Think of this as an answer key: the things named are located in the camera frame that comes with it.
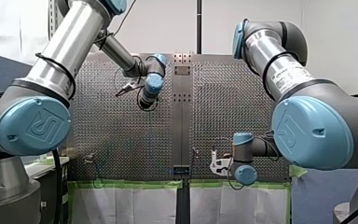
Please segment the robotic arm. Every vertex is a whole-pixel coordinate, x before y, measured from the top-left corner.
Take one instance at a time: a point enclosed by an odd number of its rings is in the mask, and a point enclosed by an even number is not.
[[[54,149],[69,133],[69,102],[76,75],[95,42],[123,70],[125,77],[145,77],[138,104],[147,109],[163,86],[166,59],[155,54],[136,61],[112,36],[103,35],[126,1],[73,0],[62,24],[27,77],[15,79],[0,93],[0,152],[40,155]]]
[[[256,181],[253,156],[283,156],[318,170],[358,169],[358,95],[304,68],[307,44],[297,27],[245,20],[236,28],[233,56],[262,77],[277,103],[269,136],[234,134],[233,175],[239,182]]]

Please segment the white wall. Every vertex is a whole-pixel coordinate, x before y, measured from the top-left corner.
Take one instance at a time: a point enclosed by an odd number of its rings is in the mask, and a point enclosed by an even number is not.
[[[48,42],[48,0],[0,0],[0,55],[33,63]]]
[[[196,4],[195,0],[138,0],[117,39],[131,52],[195,51]],[[114,32],[123,17],[114,17],[109,31]]]
[[[117,38],[131,52],[195,51],[196,3],[138,0]],[[48,42],[47,7],[48,0],[0,0],[1,56],[33,63]],[[231,54],[235,25],[244,18],[291,21],[308,40],[312,74],[358,92],[358,0],[207,0],[202,13],[203,53]]]
[[[358,92],[358,0],[304,0],[302,28],[312,74]]]
[[[236,25],[250,21],[290,21],[301,25],[302,0],[207,0],[202,9],[202,53],[231,54]]]

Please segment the metal pole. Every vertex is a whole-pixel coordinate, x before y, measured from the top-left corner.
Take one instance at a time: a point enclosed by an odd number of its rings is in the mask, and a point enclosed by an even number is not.
[[[197,0],[197,54],[202,54],[202,0]]]

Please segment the perforated metal panel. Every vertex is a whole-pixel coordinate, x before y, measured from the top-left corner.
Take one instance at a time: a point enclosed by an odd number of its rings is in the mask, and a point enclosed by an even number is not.
[[[76,78],[71,145],[77,157],[71,162],[71,177],[172,179],[171,63],[158,109],[153,112],[138,108],[138,91],[115,96],[129,81],[120,72],[115,81],[117,69],[98,53],[88,57]],[[85,163],[84,159],[92,153],[95,162]]]
[[[190,139],[199,152],[197,158],[191,158],[192,178],[216,178],[209,168],[213,145],[218,158],[232,148],[228,141],[215,139],[231,139],[236,132],[265,133],[272,102],[264,92],[261,78],[244,62],[213,55],[195,55],[192,61],[194,104]],[[260,181],[284,181],[289,176],[283,160],[255,158],[255,168]]]
[[[173,165],[190,163],[192,178],[217,178],[209,170],[216,137],[268,130],[271,101],[260,78],[243,62],[213,55],[192,55],[186,63],[173,55],[167,59],[160,105],[145,113],[136,104],[137,92],[115,96],[115,86],[119,89],[128,80],[118,73],[115,83],[117,66],[111,60],[101,53],[88,57],[76,78],[72,103],[69,147],[77,154],[69,170],[72,179],[169,180]],[[189,66],[191,74],[179,77],[175,66]],[[197,158],[192,148],[199,152]],[[219,157],[231,150],[224,141],[216,148]],[[90,154],[95,162],[85,163]],[[255,166],[261,181],[288,177],[283,161],[256,158]]]

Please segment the blue cap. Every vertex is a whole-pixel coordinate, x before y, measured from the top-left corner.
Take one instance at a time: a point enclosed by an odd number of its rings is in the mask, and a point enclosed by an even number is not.
[[[353,138],[345,120],[330,105],[309,96],[280,102],[272,117],[274,140],[290,162],[312,169],[335,170],[353,153]]]
[[[162,54],[153,54],[162,64],[167,65],[167,58]]]
[[[234,133],[232,137],[233,145],[239,146],[242,144],[246,144],[254,139],[251,133]]]
[[[145,90],[149,94],[159,94],[164,84],[164,79],[156,73],[147,75]]]
[[[55,149],[70,128],[69,111],[60,101],[29,97],[0,117],[0,148],[11,155],[41,155]]]
[[[120,15],[127,9],[127,0],[103,0],[107,6],[108,10],[115,15]]]
[[[243,48],[243,22],[240,22],[235,28],[234,39],[232,41],[232,56],[235,59],[242,59],[242,48]]]
[[[235,179],[245,186],[253,185],[257,180],[257,171],[251,165],[242,165],[235,171]]]

